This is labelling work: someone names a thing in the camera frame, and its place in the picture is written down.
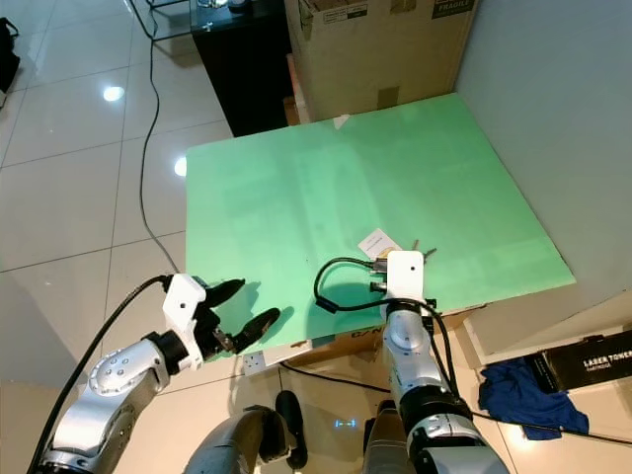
blue cloth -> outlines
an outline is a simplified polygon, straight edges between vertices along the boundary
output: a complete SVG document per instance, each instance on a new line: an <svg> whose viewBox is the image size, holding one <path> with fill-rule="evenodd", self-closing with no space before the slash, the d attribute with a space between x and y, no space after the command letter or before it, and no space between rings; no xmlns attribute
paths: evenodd
<svg viewBox="0 0 632 474"><path fill-rule="evenodd" d="M575 408L568 393L549 394L540 390L531 367L523 358L492 363L482 374L486 380L479 388L478 404L492 417L505 422L589 432L589 418ZM561 436L547 430L523 429L529 439Z"/></svg>

black box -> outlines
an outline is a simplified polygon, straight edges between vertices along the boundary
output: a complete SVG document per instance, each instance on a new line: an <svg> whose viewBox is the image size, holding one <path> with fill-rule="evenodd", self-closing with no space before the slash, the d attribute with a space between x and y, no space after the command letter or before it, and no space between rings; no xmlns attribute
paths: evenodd
<svg viewBox="0 0 632 474"><path fill-rule="evenodd" d="M628 377L632 375L632 331L590 336L524 359L546 393Z"/></svg>

black bag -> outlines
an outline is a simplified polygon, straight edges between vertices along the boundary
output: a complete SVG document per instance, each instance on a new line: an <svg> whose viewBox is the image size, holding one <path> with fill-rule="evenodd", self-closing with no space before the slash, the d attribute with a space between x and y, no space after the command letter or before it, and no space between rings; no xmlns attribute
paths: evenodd
<svg viewBox="0 0 632 474"><path fill-rule="evenodd" d="M16 77L20 58L13 53L18 29L6 18L0 18L0 91L6 93Z"/></svg>

green board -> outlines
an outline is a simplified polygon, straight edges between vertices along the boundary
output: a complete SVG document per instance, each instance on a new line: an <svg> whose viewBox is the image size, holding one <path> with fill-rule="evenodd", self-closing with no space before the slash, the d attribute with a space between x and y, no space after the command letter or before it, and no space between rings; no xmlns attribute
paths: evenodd
<svg viewBox="0 0 632 474"><path fill-rule="evenodd" d="M457 95L199 146L187 154L187 272L244 277L219 308L224 331L276 306L251 351L380 324L379 311L326 312L313 279L375 228L410 249L437 247L425 296L440 310L574 282L555 246ZM340 267L323 292L375 299L364 269Z"/></svg>

small white card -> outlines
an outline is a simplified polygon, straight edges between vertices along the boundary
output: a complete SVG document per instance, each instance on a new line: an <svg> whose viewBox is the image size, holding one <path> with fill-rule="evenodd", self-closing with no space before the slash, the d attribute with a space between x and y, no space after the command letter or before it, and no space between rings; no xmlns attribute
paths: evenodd
<svg viewBox="0 0 632 474"><path fill-rule="evenodd" d="M357 246L372 260L378 257L386 258L391 250L402 250L382 229L375 229Z"/></svg>

